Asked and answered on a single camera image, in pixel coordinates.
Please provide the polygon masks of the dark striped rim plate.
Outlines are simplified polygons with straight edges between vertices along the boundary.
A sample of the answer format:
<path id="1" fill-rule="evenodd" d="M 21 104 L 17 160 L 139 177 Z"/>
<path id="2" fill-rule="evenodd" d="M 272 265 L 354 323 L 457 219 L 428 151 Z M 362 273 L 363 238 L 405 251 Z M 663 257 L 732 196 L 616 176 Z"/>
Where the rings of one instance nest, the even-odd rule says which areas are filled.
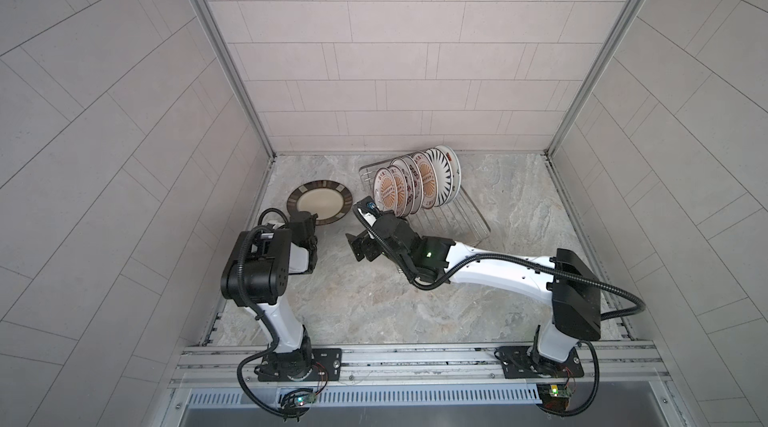
<path id="1" fill-rule="evenodd" d="M 321 226 L 344 218 L 352 204 L 352 193 L 343 184 L 315 180 L 294 189 L 286 201 L 286 208 L 291 216 L 302 211 L 317 215 L 317 225 Z"/>

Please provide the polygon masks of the white blue radial plate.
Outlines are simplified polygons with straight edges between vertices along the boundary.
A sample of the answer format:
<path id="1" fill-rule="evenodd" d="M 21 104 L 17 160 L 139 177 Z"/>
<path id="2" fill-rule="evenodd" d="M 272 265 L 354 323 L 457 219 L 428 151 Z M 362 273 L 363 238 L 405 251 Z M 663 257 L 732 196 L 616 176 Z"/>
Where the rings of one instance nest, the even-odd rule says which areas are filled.
<path id="1" fill-rule="evenodd" d="M 425 155 L 431 162 L 437 182 L 436 206 L 440 207 L 452 200 L 456 187 L 456 178 L 448 155 L 437 147 L 429 148 Z"/>

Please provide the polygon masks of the white watermelon plate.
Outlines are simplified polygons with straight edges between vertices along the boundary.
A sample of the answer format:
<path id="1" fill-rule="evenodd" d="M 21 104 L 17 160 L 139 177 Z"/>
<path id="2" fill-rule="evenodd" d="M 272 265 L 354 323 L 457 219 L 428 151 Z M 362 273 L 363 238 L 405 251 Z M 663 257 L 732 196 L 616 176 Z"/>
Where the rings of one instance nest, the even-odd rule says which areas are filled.
<path id="1" fill-rule="evenodd" d="M 437 149 L 440 150 L 448 159 L 452 172 L 452 187 L 451 193 L 448 198 L 448 203 L 451 203 L 459 194 L 462 181 L 461 164 L 456 152 L 445 145 L 438 145 Z"/>

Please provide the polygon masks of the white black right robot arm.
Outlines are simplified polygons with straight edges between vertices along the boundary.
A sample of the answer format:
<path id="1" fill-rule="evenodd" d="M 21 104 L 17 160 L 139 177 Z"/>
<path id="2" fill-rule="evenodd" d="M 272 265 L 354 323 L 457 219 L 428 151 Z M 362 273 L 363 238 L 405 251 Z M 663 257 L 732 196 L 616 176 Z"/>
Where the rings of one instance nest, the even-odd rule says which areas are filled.
<path id="1" fill-rule="evenodd" d="M 420 236 L 405 219 L 372 204 L 353 212 L 364 227 L 362 234 L 348 237 L 356 259 L 384 256 L 419 290 L 450 282 L 477 284 L 549 305 L 550 319 L 538 327 L 529 349 L 533 363 L 562 365 L 577 343 L 601 339 L 598 278 L 575 252 L 559 249 L 551 258 L 517 257 Z"/>

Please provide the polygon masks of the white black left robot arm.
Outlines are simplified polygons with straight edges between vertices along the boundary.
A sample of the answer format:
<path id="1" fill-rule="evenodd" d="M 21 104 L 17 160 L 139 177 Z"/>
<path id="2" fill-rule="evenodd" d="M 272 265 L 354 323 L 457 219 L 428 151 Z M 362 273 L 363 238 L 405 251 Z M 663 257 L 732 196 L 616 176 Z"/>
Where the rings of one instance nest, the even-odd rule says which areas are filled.
<path id="1" fill-rule="evenodd" d="M 225 265 L 222 296 L 249 310 L 271 338 L 261 380 L 305 379 L 313 368 L 312 346 L 306 327 L 282 296 L 292 275 L 310 274 L 317 263 L 317 216 L 299 211 L 280 216 L 280 225 L 258 225 L 239 234 Z"/>

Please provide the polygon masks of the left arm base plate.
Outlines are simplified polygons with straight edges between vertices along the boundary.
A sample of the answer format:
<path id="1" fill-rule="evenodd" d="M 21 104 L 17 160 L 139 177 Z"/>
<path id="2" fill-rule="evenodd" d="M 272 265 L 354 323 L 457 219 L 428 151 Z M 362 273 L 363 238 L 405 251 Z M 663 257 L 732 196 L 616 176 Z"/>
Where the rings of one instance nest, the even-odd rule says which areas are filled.
<path id="1" fill-rule="evenodd" d="M 312 348 L 269 354 L 254 368 L 259 382 L 338 381 L 342 350 Z"/>

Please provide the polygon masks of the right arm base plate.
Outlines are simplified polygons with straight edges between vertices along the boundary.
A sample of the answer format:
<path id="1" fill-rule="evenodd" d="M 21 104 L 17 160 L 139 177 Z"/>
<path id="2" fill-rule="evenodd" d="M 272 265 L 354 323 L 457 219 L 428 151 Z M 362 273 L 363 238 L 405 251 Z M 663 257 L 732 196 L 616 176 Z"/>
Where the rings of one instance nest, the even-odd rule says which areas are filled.
<path id="1" fill-rule="evenodd" d="M 564 363 L 556 363 L 545 357 L 534 361 L 530 346 L 502 346 L 494 351 L 506 379 L 566 379 L 581 378 L 584 369 L 577 350 L 573 348 Z"/>

